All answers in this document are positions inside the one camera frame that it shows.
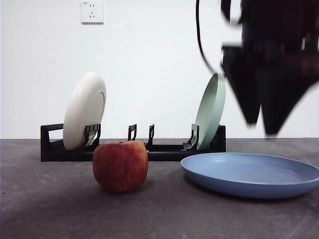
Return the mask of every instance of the black dish rack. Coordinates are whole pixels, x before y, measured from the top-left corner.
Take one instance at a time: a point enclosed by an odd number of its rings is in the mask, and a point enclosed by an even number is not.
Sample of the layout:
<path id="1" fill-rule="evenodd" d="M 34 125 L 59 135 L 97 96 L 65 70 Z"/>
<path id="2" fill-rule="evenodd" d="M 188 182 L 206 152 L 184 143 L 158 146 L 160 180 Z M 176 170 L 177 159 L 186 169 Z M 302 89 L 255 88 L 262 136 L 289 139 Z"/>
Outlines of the black dish rack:
<path id="1" fill-rule="evenodd" d="M 87 125 L 84 130 L 85 140 L 82 146 L 75 150 L 66 150 L 63 140 L 50 142 L 49 132 L 63 129 L 63 124 L 42 125 L 41 130 L 41 162 L 63 162 L 63 161 L 92 161 L 93 151 L 100 145 L 101 125 Z M 96 139 L 86 146 L 89 140 L 89 133 L 97 131 Z M 155 125 L 150 126 L 149 139 L 145 143 L 149 161 L 181 161 L 191 155 L 201 153 L 226 152 L 226 127 L 219 125 L 209 147 L 203 151 L 197 150 L 199 139 L 199 126 L 192 124 L 191 137 L 183 144 L 153 144 Z M 135 140 L 137 135 L 137 125 L 129 126 L 128 141 Z"/>

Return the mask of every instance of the wall socket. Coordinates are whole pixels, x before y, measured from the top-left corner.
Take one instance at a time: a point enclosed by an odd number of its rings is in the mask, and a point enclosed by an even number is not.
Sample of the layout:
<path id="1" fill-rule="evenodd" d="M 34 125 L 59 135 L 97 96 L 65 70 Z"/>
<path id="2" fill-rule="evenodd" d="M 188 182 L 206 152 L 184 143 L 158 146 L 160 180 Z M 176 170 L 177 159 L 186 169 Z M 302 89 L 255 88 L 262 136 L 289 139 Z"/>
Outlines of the wall socket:
<path id="1" fill-rule="evenodd" d="M 83 1 L 81 7 L 82 23 L 99 23 L 104 21 L 103 2 Z"/>

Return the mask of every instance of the plate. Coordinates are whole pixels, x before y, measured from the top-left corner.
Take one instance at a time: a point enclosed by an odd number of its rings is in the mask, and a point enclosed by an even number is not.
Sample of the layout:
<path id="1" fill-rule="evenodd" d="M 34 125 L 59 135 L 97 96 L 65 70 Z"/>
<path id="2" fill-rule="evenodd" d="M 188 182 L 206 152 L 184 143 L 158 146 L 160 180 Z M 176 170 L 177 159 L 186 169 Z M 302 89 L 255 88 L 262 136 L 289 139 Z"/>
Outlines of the plate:
<path id="1" fill-rule="evenodd" d="M 215 73 L 201 99 L 195 124 L 199 126 L 197 150 L 209 147 L 224 110 L 226 86 L 223 77 Z"/>
<path id="2" fill-rule="evenodd" d="M 251 153 L 207 153 L 181 161 L 199 185 L 232 196 L 277 199 L 302 195 L 319 183 L 319 168 L 300 161 Z"/>
<path id="3" fill-rule="evenodd" d="M 103 79 L 95 72 L 85 74 L 73 92 L 64 118 L 63 143 L 67 150 L 82 146 L 85 126 L 101 123 L 105 103 Z M 87 145 L 93 141 L 96 132 L 90 132 Z"/>

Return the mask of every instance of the gray floor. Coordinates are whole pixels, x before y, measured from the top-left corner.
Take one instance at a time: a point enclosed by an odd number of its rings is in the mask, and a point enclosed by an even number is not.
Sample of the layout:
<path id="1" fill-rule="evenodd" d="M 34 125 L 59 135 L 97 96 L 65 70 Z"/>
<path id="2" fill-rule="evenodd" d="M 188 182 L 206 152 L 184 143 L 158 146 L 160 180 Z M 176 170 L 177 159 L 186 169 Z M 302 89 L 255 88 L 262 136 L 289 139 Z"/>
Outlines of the gray floor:
<path id="1" fill-rule="evenodd" d="M 228 139 L 227 151 L 319 166 L 319 139 Z M 179 162 L 150 162 L 137 190 L 109 194 L 91 162 L 40 162 L 39 140 L 1 140 L 1 239 L 318 239 L 319 188 L 240 199 L 190 182 Z"/>

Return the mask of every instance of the blue plate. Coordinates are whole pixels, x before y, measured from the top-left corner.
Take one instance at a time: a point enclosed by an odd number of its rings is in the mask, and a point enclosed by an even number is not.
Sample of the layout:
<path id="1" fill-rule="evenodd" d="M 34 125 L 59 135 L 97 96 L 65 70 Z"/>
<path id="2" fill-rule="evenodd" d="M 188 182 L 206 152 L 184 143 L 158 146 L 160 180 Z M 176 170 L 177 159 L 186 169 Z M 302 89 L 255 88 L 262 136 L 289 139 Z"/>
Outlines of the blue plate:
<path id="1" fill-rule="evenodd" d="M 319 168 L 300 161 L 251 153 L 206 153 L 180 162 L 199 185 L 233 196 L 289 198 L 319 184 Z"/>

